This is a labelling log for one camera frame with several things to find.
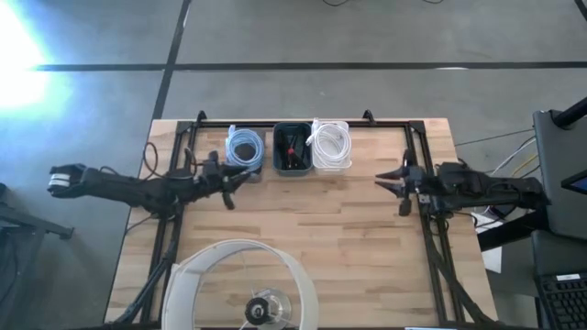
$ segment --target coiled cable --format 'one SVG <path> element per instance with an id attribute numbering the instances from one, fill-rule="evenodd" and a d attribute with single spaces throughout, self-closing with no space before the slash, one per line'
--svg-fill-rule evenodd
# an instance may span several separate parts
<path id="1" fill-rule="evenodd" d="M 255 155 L 251 159 L 241 159 L 236 149 L 239 146 L 248 144 L 255 149 Z M 227 163 L 231 165 L 246 166 L 249 171 L 256 171 L 263 164 L 263 155 L 265 146 L 259 134 L 250 129 L 239 129 L 234 125 L 228 128 L 228 138 L 226 143 Z"/>
<path id="2" fill-rule="evenodd" d="M 351 142 L 345 127 L 335 123 L 321 123 L 318 118 L 314 118 L 312 135 L 305 144 L 313 145 L 314 162 L 318 167 L 348 166 Z"/>

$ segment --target white cable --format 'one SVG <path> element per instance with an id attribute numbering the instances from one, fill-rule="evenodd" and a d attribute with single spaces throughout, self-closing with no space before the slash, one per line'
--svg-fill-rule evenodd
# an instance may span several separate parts
<path id="1" fill-rule="evenodd" d="M 531 145 L 532 143 L 536 142 L 535 138 L 532 138 L 531 140 L 527 141 L 527 143 L 525 145 L 523 145 L 522 147 L 518 148 L 518 150 L 516 150 L 513 154 L 511 154 L 510 156 L 508 156 L 504 161 L 502 161 L 501 164 L 499 164 L 495 170 L 489 175 L 489 176 L 493 176 L 498 170 L 500 170 L 502 167 L 504 167 L 508 161 L 510 161 L 513 157 L 515 157 L 515 155 L 517 155 L 518 153 L 520 153 L 520 151 L 524 150 L 525 147 Z M 485 208 L 485 211 L 483 211 L 482 215 L 486 214 L 487 212 L 489 212 L 489 209 L 491 208 L 491 206 L 487 206 Z"/>
<path id="2" fill-rule="evenodd" d="M 345 127 L 321 123 L 314 118 L 312 135 L 305 141 L 313 145 L 315 162 L 322 167 L 345 167 L 350 155 L 350 134 Z"/>
<path id="3" fill-rule="evenodd" d="M 249 160 L 243 160 L 235 152 L 238 146 L 248 144 L 255 149 L 255 155 Z M 226 143 L 227 163 L 231 165 L 246 166 L 249 171 L 255 171 L 263 164 L 263 154 L 265 147 L 259 134 L 250 129 L 239 129 L 234 125 L 228 128 L 228 138 Z"/>

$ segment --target metal bracket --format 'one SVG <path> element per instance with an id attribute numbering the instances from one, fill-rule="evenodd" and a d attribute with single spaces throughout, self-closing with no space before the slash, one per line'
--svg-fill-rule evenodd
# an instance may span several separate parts
<path id="1" fill-rule="evenodd" d="M 425 134 L 426 133 L 426 125 L 422 120 L 410 120 L 410 127 L 416 131 L 418 134 Z"/>
<path id="2" fill-rule="evenodd" d="M 377 126 L 377 122 L 375 121 L 375 118 L 373 117 L 373 113 L 371 112 L 371 110 L 365 110 L 362 118 L 369 120 L 369 126 Z"/>

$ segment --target wire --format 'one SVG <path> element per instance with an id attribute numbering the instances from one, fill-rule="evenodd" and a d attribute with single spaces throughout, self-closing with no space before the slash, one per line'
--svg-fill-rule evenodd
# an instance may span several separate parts
<path id="1" fill-rule="evenodd" d="M 468 213 L 464 213 L 464 212 L 452 212 L 455 215 L 468 215 L 471 218 L 473 218 L 473 224 L 475 225 L 475 227 L 477 227 L 477 224 L 479 224 L 479 219 L 477 218 L 477 216 L 473 215 L 473 214 L 468 214 Z"/>
<path id="2" fill-rule="evenodd" d="M 99 171 L 104 171 L 104 170 L 109 170 L 116 175 L 120 175 L 120 174 L 118 174 L 118 172 L 115 169 L 111 168 L 110 166 L 103 166 L 100 168 Z"/>
<path id="3" fill-rule="evenodd" d="M 529 140 L 527 140 L 527 142 L 525 142 L 524 144 L 522 144 L 522 146 L 520 148 L 518 148 L 513 154 L 511 154 L 510 156 L 508 156 L 501 164 L 499 164 L 497 166 L 497 168 L 495 168 L 495 170 L 493 170 L 493 172 L 490 175 L 493 176 L 498 170 L 500 170 L 501 168 L 505 167 L 505 165 L 507 165 L 515 157 L 515 155 L 517 155 L 518 153 L 520 153 L 520 151 L 524 150 L 527 146 L 531 145 L 535 141 L 536 141 L 536 139 L 533 138 L 533 137 L 531 137 Z"/>
<path id="4" fill-rule="evenodd" d="M 321 123 L 318 118 L 314 118 L 312 135 L 305 144 L 312 144 L 312 161 L 318 168 L 348 167 L 352 145 L 347 127 L 339 123 Z"/>
<path id="5" fill-rule="evenodd" d="M 134 228 L 136 226 L 139 226 L 139 225 L 143 224 L 145 221 L 147 221 L 149 219 L 153 219 L 153 218 L 155 218 L 155 216 L 153 216 L 153 214 L 151 214 L 151 215 L 147 216 L 146 218 L 140 220 L 139 222 L 133 224 L 132 226 L 130 226 L 129 228 L 127 228 L 127 230 L 125 231 L 125 235 L 128 234 L 128 232 L 130 230 L 132 230 L 132 228 Z"/>
<path id="6" fill-rule="evenodd" d="M 540 168 L 540 165 L 536 166 L 534 169 L 530 170 L 528 173 L 522 175 L 520 178 L 525 178 L 526 176 L 534 173 L 536 170 L 538 170 Z"/>
<path id="7" fill-rule="evenodd" d="M 350 1 L 350 0 L 344 0 L 344 1 L 339 2 L 337 4 L 332 4 L 332 3 L 329 3 L 327 0 L 322 0 L 323 3 L 325 3 L 325 4 L 329 5 L 329 6 L 342 6 L 342 5 L 346 4 L 348 1 Z M 438 5 L 438 4 L 442 3 L 444 0 L 437 0 L 437 1 L 422 0 L 422 1 L 424 1 L 425 3 L 432 4 L 432 5 Z"/>
<path id="8" fill-rule="evenodd" d="M 249 325 L 249 321 L 245 321 L 245 323 L 242 324 L 242 326 L 238 330 L 244 329 L 247 325 Z"/>
<path id="9" fill-rule="evenodd" d="M 15 265 L 15 273 L 14 273 L 14 277 L 12 278 L 12 281 L 8 285 L 8 288 L 6 288 L 6 291 L 2 295 L 2 298 L 0 298 L 0 306 L 2 306 L 2 304 L 6 300 L 6 297 L 8 297 L 8 294 L 12 291 L 12 288 L 15 286 L 15 282 L 17 281 L 17 278 L 18 278 L 17 247 L 15 246 L 15 242 L 12 240 L 12 237 L 10 237 L 10 235 L 6 235 L 6 240 L 8 242 L 10 242 L 10 246 L 12 247 L 11 248 L 12 249 L 12 259 L 13 259 L 13 264 Z"/>
<path id="10" fill-rule="evenodd" d="M 514 172 L 512 173 L 512 177 L 514 177 L 520 170 L 522 170 L 527 164 L 529 164 L 532 160 L 535 160 L 538 157 L 538 154 L 534 154 L 534 156 L 530 157 L 528 160 L 522 163 L 522 165 L 515 168 Z"/>
<path id="11" fill-rule="evenodd" d="M 226 142 L 227 163 L 238 166 L 246 166 L 249 171 L 256 171 L 263 165 L 263 155 L 265 146 L 259 134 L 250 129 L 239 129 L 234 125 L 228 128 L 228 138 Z M 238 156 L 236 150 L 242 145 L 250 145 L 255 149 L 255 154 L 251 159 L 244 160 Z"/>
<path id="12" fill-rule="evenodd" d="M 489 140 L 492 140 L 495 138 L 505 138 L 505 137 L 509 137 L 509 136 L 521 134 L 521 133 L 526 133 L 526 132 L 533 131 L 533 130 L 534 130 L 534 128 L 529 128 L 529 129 L 523 129 L 523 130 L 519 130 L 516 132 L 506 133 L 506 134 L 502 134 L 502 135 L 498 135 L 498 136 L 494 136 L 494 137 L 485 137 L 485 138 L 480 138 L 480 139 L 476 139 L 473 141 L 461 142 L 461 143 L 457 143 L 455 145 L 455 147 L 466 146 L 468 144 L 477 143 L 477 142 L 489 141 Z"/>
<path id="13" fill-rule="evenodd" d="M 151 147 L 153 149 L 153 153 L 155 154 L 155 167 L 154 168 L 152 168 L 150 166 L 149 161 L 147 160 L 147 147 Z M 192 161 L 195 161 L 194 153 L 189 148 L 185 148 L 184 150 L 186 151 L 186 153 L 191 154 Z M 150 173 L 146 178 L 142 179 L 141 182 L 147 181 L 152 176 L 156 176 L 156 177 L 162 178 L 162 179 L 191 180 L 194 178 L 194 175 L 195 175 L 195 172 L 191 176 L 184 176 L 184 177 L 168 177 L 166 175 L 160 175 L 157 172 L 157 167 L 159 166 L 159 152 L 157 151 L 157 147 L 155 147 L 155 145 L 150 141 L 147 142 L 147 144 L 145 145 L 145 148 L 143 149 L 143 163 L 145 164 L 145 167 L 147 168 L 147 170 L 149 170 Z"/>
<path id="14" fill-rule="evenodd" d="M 498 218 L 498 219 L 495 219 L 493 221 L 490 221 L 490 222 L 485 223 L 485 224 L 482 224 L 482 225 L 476 225 L 475 228 L 483 228 L 485 226 L 493 225 L 493 224 L 498 223 L 498 222 L 501 222 L 503 224 L 503 223 L 505 223 L 505 220 L 502 219 L 502 218 Z"/>
<path id="15" fill-rule="evenodd" d="M 323 3 L 325 3 L 329 6 L 342 6 L 342 5 L 346 4 L 348 1 L 350 1 L 350 0 L 344 0 L 343 2 L 339 2 L 337 4 L 332 4 L 332 3 L 329 3 L 327 0 L 322 0 Z"/>
<path id="16" fill-rule="evenodd" d="M 449 228 L 450 228 L 450 223 L 449 223 L 449 221 L 447 220 L 447 218 L 445 218 L 444 216 L 442 217 L 442 222 L 438 221 L 438 218 L 437 218 L 437 217 L 435 217 L 435 216 L 434 216 L 434 217 L 433 217 L 433 216 L 430 216 L 430 214 L 429 214 L 429 215 L 428 215 L 428 221 L 430 221 L 430 219 L 434 220 L 433 224 L 435 224 L 435 225 L 437 226 L 437 232 L 436 232 L 436 233 L 435 233 L 435 232 L 433 232 L 433 231 L 432 231 L 432 228 L 430 228 L 430 234 L 432 234 L 432 235 L 434 235 L 434 236 L 439 236 L 439 235 L 440 235 L 440 232 L 438 231 L 438 225 L 439 225 L 439 224 L 441 224 L 441 223 L 442 223 L 442 224 L 444 225 L 444 227 L 445 227 L 445 232 L 447 233 L 447 232 L 449 231 Z"/>

